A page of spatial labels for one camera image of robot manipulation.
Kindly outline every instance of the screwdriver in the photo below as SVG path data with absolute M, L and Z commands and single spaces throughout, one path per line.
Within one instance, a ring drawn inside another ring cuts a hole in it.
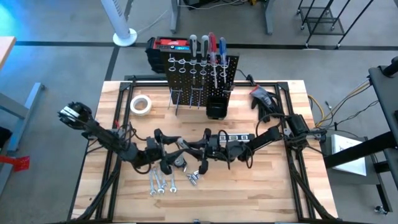
M 190 70 L 190 73 L 193 75 L 192 77 L 192 84 L 195 84 L 195 65 L 197 63 L 197 50 L 198 50 L 198 45 L 197 45 L 197 36 L 192 34 L 189 37 L 189 49 L 191 50 L 191 62 L 190 64 L 192 65 L 192 69 Z
M 220 55 L 221 55 L 221 65 L 224 69 L 224 71 L 223 71 L 224 75 L 222 75 L 222 77 L 224 77 L 224 83 L 226 84 L 226 73 L 225 73 L 225 69 L 226 69 L 226 40 L 224 37 L 220 38 L 219 48 L 220 48 Z
M 201 76 L 201 85 L 205 85 L 205 67 L 207 65 L 207 53 L 209 50 L 209 36 L 203 35 L 201 37 L 201 46 L 200 46 L 200 51 L 201 51 L 201 62 L 200 65 L 202 66 L 202 69 L 200 71 Z
M 216 35 L 214 33 L 209 33 L 209 52 L 210 52 L 210 63 L 213 67 L 213 75 L 214 76 L 214 88 L 217 88 L 217 72 L 216 72 L 216 54 L 217 54 L 217 44 L 216 44 Z

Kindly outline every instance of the screwdriver handle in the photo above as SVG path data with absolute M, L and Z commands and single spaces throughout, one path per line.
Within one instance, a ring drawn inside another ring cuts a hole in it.
M 226 65 L 226 40 L 224 37 L 220 38 L 220 55 L 221 55 L 221 64 Z
M 217 54 L 217 44 L 216 35 L 214 33 L 209 33 L 209 52 L 210 52 L 210 62 L 211 65 L 216 65 L 216 54 Z
M 201 64 L 206 65 L 207 64 L 207 53 L 209 51 L 209 36 L 203 35 L 201 37 L 200 51 L 201 51 Z
M 197 36 L 194 34 L 192 34 L 189 37 L 189 49 L 191 50 L 191 63 L 196 63 L 198 44 L 197 44 Z

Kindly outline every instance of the tool holder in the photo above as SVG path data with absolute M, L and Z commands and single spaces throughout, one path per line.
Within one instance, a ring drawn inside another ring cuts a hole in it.
M 189 51 L 162 50 L 161 55 L 170 88 L 169 107 L 172 101 L 176 105 L 176 115 L 179 105 L 187 105 L 190 108 L 196 106 L 199 109 L 206 106 L 209 96 L 223 97 L 229 101 L 239 56 L 227 55 L 227 65 L 223 66 L 219 63 L 201 64 L 200 54 L 197 54 L 197 63 L 191 63 Z M 216 58 L 217 62 L 221 61 L 220 55 Z

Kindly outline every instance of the yellow cable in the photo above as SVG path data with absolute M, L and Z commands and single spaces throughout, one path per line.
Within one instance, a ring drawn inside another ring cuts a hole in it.
M 316 125 L 315 125 L 315 127 L 319 127 L 321 124 L 322 124 L 322 122 L 324 122 L 326 119 L 327 119 L 327 117 L 329 117 L 329 115 L 331 115 L 332 114 L 332 112 L 334 112 L 338 107 L 339 107 L 339 105 L 342 103 L 342 102 L 344 102 L 345 101 L 345 99 L 347 99 L 347 98 L 349 98 L 349 97 L 351 97 L 352 95 L 354 95 L 354 94 L 357 94 L 359 91 L 361 91 L 362 89 L 364 89 L 364 88 L 366 88 L 366 87 L 368 87 L 370 85 L 370 83 L 369 82 L 366 82 L 366 83 L 363 83 L 362 85 L 360 85 L 359 87 L 357 87 L 356 89 L 354 89 L 351 93 L 349 93 L 346 97 L 344 97 L 344 99 L 342 99 L 324 118 L 322 118 L 322 120 L 321 121 L 319 121 Z
M 313 100 L 315 102 L 315 104 L 318 106 L 319 110 L 321 111 L 321 118 L 323 119 L 325 114 L 323 113 L 323 109 L 322 109 L 321 105 L 318 103 L 318 101 L 313 96 L 308 95 L 308 97 L 311 98 L 311 100 Z

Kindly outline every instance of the power strip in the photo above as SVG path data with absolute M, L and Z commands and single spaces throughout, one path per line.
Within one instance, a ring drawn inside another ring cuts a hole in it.
M 248 142 L 254 139 L 254 134 L 228 134 L 228 141 Z M 220 134 L 220 142 L 226 142 L 225 134 Z

